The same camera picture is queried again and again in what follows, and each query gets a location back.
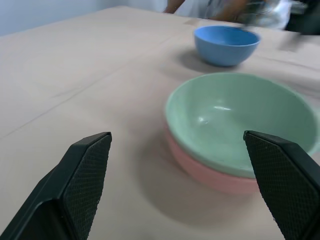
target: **wall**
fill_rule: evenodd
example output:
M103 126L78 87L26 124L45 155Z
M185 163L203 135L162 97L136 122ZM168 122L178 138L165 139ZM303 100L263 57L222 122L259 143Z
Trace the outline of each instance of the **wall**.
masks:
M167 0L0 0L0 36L119 5L162 11Z

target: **white shirt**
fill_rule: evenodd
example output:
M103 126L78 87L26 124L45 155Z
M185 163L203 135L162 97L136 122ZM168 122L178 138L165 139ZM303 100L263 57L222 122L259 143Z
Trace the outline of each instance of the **white shirt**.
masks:
M177 15L206 18L215 16L226 4L236 0L213 0L208 6L209 0L186 0L176 11ZM274 0L277 2L269 13L256 16L253 25L258 27L284 29L290 18L291 0Z

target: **beige tablecloth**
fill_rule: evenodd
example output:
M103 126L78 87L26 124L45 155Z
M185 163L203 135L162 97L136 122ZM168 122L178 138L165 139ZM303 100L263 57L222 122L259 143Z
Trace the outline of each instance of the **beige tablecloth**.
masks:
M320 46L280 51L287 33L257 28L253 56L219 68L194 48L193 30L209 24L222 23L116 7L0 38L0 232L69 145L111 131L90 240L283 239L260 194L226 196L181 171L163 107L186 80L232 71L287 84L319 108Z

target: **bowl rim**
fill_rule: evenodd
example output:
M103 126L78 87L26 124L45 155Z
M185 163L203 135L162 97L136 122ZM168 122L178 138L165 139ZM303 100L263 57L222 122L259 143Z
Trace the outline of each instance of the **bowl rim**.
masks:
M304 105L304 107L310 112L311 117L313 119L313 122L315 123L315 133L316 133L316 137L315 137L315 141L312 145L312 147L310 148L310 150L307 152L309 155L313 155L318 149L319 147L319 141L320 141L320 122L318 119L318 114L311 108L311 106L308 104L308 102L295 90L293 90L292 88L286 86L286 85L282 85L279 84L277 82L274 82L272 80L269 80L267 78L263 78L254 74L249 74L249 73L240 73L240 72L216 72L216 73L209 73L209 74L204 74L195 78L192 78L186 82L184 82L183 84L181 84L180 86L178 86L169 96L169 98L166 101L165 104L165 108L164 108L164 115L165 115L165 120L168 126L169 131L171 132L173 138L177 141L177 143L180 144L180 146L189 154L191 154L191 156L197 160L199 160L201 163L203 163L204 165L210 167L210 168L215 168L214 166L218 166L218 168L223 168L223 169L227 169L229 171L221 171L221 170L217 170L219 172L223 172L225 174L229 174L230 172L237 172L237 173L241 173L241 174L237 174L234 176L237 177L245 177L245 178L255 178L253 176L255 176L254 174L254 170L253 168L249 168L249 169L243 169L243 168L239 168L237 166L234 166L232 164L226 164L225 162L216 162L212 159L209 159L205 156L202 155L202 153L200 151L197 150L197 148L194 148L192 144L188 144L186 141L184 141L184 138L181 137L181 134L176 131L176 129L172 126L172 123L169 121L168 119L168 115L170 114L170 105L171 102L173 101L173 98L175 97L175 95L180 91L180 89L184 88L186 85L190 84L193 81L198 81L200 78L204 78L207 76L219 76L219 75L242 75L242 76L247 76L247 77L254 77L259 79L260 81L267 81L270 82L272 84L275 84L276 86L282 88L284 91L293 94L297 97L297 99Z
M257 41L255 43L251 43L251 44L244 44L244 45L231 45L231 44L222 44L222 43L216 43L216 42L212 42L212 41L208 41L208 40L205 40L203 39L202 37L199 37L196 32L200 29L206 29L206 28L229 28L229 29L238 29L240 31L243 31L245 33L249 33L249 34L252 34L256 37ZM253 45L258 45L260 42L261 42L261 37L255 33L255 32L252 32L252 31L246 31L246 30L243 30L243 29L240 29L239 27L235 27L235 26L228 26L228 25L209 25L209 26L201 26L201 27L198 27L197 29L195 29L193 31L193 35L200 39L201 41L204 41L206 43L209 43L209 44L215 44L215 45L219 45L219 46L225 46L225 47L248 47L248 46L253 46Z

